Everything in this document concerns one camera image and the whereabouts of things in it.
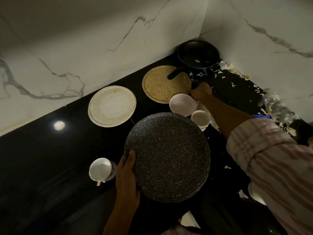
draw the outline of white plate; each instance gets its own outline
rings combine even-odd
[[[101,127],[114,127],[126,122],[134,113],[136,97],[123,86],[108,86],[90,100],[88,115]]]

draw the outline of bowl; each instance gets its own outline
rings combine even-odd
[[[170,109],[173,113],[188,117],[196,108],[196,102],[187,94],[176,94],[170,99]]]

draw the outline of marble wall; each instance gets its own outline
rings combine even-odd
[[[201,38],[313,122],[313,0],[209,0]]]
[[[209,0],[0,0],[0,136],[199,36]]]

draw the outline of person's left hand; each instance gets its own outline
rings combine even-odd
[[[140,191],[136,190],[136,178],[132,171],[135,163],[135,151],[131,150],[124,165],[124,156],[120,159],[116,171],[116,202],[130,210],[137,210],[140,200]]]

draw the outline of brown speckled round board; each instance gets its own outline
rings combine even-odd
[[[172,80],[167,79],[167,76],[175,69],[176,67],[173,66],[159,66],[146,73],[142,80],[142,88],[151,100],[169,104],[174,95],[189,93],[191,81],[185,72],[178,74]]]

